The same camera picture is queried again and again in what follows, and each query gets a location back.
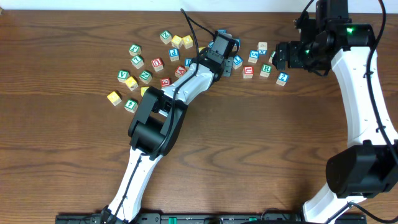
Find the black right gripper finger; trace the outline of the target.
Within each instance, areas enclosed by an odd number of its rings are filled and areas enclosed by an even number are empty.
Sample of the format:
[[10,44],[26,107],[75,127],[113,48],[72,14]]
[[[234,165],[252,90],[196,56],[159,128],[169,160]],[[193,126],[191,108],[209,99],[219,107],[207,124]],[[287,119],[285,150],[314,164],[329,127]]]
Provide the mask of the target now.
[[233,59],[234,57],[229,57],[227,59],[224,60],[224,70],[222,73],[223,77],[230,77],[231,76],[231,72],[233,69]]
[[281,42],[276,45],[275,54],[272,59],[272,64],[277,70],[285,70],[286,61],[288,60],[288,43]]

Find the yellow O wooden block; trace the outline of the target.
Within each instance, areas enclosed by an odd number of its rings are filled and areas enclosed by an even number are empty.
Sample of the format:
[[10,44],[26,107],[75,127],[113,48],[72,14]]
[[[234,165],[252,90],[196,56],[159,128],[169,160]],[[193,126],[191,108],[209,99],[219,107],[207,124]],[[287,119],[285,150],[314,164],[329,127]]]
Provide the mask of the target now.
[[148,86],[141,87],[141,96],[143,97],[145,92],[149,89]]

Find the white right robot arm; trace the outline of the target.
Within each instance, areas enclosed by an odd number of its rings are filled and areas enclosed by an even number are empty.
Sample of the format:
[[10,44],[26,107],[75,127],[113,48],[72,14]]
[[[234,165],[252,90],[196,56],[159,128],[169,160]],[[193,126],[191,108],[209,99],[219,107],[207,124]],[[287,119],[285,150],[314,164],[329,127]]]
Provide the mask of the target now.
[[390,121],[377,74],[382,37],[369,24],[355,24],[345,0],[315,3],[316,15],[303,11],[294,26],[300,40],[281,42],[271,56],[285,85],[286,68],[301,68],[338,80],[348,127],[347,149],[326,164],[326,184],[294,217],[301,223],[344,223],[343,214],[390,191],[397,183],[397,131]]

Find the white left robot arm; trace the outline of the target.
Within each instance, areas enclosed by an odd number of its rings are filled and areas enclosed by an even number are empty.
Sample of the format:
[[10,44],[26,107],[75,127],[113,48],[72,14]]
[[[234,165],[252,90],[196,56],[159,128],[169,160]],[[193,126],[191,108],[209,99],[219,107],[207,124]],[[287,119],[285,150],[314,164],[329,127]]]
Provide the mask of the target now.
[[205,48],[176,82],[144,93],[128,130],[129,163],[115,198],[101,211],[101,223],[130,223],[136,218],[152,172],[173,148],[189,103],[231,71],[234,56]]

